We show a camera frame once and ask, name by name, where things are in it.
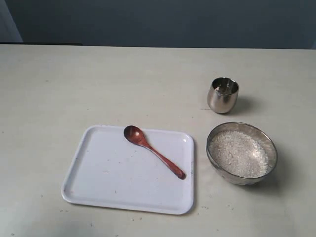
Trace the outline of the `white granular powder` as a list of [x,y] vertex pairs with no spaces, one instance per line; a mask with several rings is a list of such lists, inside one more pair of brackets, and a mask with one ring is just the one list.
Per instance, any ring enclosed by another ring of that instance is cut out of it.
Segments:
[[220,132],[211,139],[209,149],[219,166],[233,175],[257,178],[267,172],[268,156],[265,150],[245,133]]

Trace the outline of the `white plastic tray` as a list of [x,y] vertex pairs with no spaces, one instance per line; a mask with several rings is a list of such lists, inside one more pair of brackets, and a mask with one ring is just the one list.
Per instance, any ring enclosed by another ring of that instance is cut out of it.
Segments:
[[72,204],[182,215],[194,204],[194,141],[183,132],[144,129],[156,150],[185,172],[176,177],[124,128],[94,125],[83,134],[61,194]]

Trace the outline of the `small steel cup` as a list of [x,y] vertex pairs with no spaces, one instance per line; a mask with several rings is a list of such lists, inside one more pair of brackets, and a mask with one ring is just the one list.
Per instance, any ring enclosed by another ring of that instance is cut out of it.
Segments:
[[239,84],[227,77],[216,78],[210,86],[207,103],[210,109],[218,114],[229,113],[238,98]]

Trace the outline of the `steel bowl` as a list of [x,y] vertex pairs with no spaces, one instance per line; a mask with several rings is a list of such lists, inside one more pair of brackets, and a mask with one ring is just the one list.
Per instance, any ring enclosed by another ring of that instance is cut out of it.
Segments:
[[[267,159],[268,169],[265,175],[261,177],[257,177],[257,178],[243,178],[243,177],[233,175],[229,173],[228,171],[224,170],[221,166],[219,166],[219,164],[211,156],[209,145],[210,145],[211,139],[216,134],[220,132],[224,132],[224,131],[239,131],[239,132],[245,133],[249,135],[250,137],[252,137],[254,140],[256,140],[262,146],[262,148],[265,150],[268,156],[268,159]],[[240,185],[240,186],[253,185],[262,181],[263,179],[265,179],[272,173],[272,171],[277,166],[277,161],[278,161],[277,149],[273,141],[270,139],[270,137],[267,134],[265,134],[263,131],[261,131],[260,129],[243,122],[226,122],[213,128],[207,138],[206,153],[207,153],[210,163],[212,164],[212,166],[215,168],[215,170],[218,172],[220,176],[222,176],[228,182],[235,185]]]

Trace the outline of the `brown wooden spoon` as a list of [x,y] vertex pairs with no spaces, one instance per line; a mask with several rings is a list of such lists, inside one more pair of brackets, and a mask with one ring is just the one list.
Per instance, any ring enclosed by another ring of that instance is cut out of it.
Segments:
[[184,180],[186,178],[185,172],[180,169],[175,163],[171,160],[163,156],[159,153],[155,148],[153,148],[147,141],[147,138],[143,131],[134,125],[129,125],[124,129],[124,137],[132,144],[144,147],[147,150],[151,151],[155,154],[163,163],[164,165],[179,179]]

